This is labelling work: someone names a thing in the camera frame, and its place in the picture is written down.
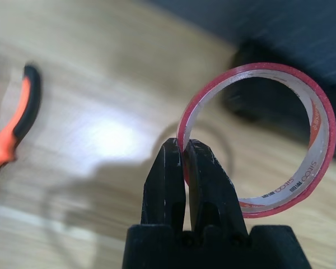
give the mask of red tape roll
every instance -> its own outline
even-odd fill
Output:
[[[205,103],[228,85],[249,77],[269,78],[288,86],[304,104],[310,122],[308,151],[294,175],[285,184],[263,196],[239,198],[243,216],[256,218],[282,212],[301,202],[313,192],[324,176],[334,154],[336,121],[327,96],[306,74],[282,64],[246,64],[216,77],[192,98],[178,126],[177,139],[181,151],[185,149],[195,119]]]

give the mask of wooden floor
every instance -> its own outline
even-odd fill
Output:
[[[143,3],[0,0],[0,128],[15,110],[26,61],[40,66],[44,91],[18,160],[0,173],[0,269],[120,268],[158,148],[233,53]],[[217,103],[193,137],[213,148],[238,195],[286,181],[306,146]],[[336,268],[336,163],[307,200],[246,223],[290,225],[313,268]]]

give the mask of sticky tape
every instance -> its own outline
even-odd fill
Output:
[[[282,212],[301,202],[313,192],[324,176],[334,154],[336,121],[327,96],[306,74],[282,64],[246,64],[216,77],[191,99],[177,131],[181,151],[187,146],[195,119],[204,105],[228,85],[249,77],[269,78],[289,87],[304,104],[310,122],[308,151],[294,175],[265,195],[239,198],[243,216],[257,218]]]

